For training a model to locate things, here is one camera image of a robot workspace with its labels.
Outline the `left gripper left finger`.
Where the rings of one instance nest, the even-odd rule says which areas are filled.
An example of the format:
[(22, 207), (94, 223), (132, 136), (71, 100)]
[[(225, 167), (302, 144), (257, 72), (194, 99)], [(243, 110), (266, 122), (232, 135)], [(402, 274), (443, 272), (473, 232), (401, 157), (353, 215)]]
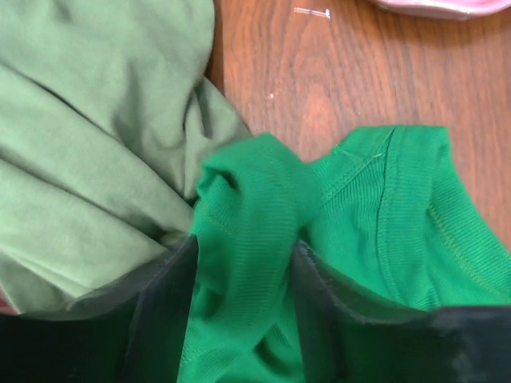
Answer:
[(181, 245), (57, 312), (1, 316), (3, 382), (175, 382), (199, 247)]

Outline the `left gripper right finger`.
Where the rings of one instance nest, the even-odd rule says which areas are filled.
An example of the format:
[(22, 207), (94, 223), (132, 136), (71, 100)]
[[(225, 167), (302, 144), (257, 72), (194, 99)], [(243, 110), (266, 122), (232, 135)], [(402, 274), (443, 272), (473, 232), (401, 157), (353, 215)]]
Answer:
[(360, 286), (303, 241), (293, 294), (307, 382), (508, 382), (509, 306), (420, 311)]

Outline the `bright green tank top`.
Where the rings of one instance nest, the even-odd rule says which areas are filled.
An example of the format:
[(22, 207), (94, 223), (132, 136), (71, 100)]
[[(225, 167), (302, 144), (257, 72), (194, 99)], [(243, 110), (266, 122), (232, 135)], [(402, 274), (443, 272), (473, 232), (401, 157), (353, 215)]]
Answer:
[(298, 240), (402, 306), (510, 302), (509, 252), (461, 183), (445, 128), (357, 128), (310, 164), (263, 134), (206, 160), (196, 190), (181, 382), (303, 381), (288, 266)]

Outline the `olive green tank top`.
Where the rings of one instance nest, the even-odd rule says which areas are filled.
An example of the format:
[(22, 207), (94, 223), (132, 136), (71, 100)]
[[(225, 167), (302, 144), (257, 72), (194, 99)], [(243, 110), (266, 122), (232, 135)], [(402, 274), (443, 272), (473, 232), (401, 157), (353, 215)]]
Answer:
[(1, 290), (54, 311), (192, 223), (212, 152), (248, 137), (206, 78), (210, 1), (1, 4)]

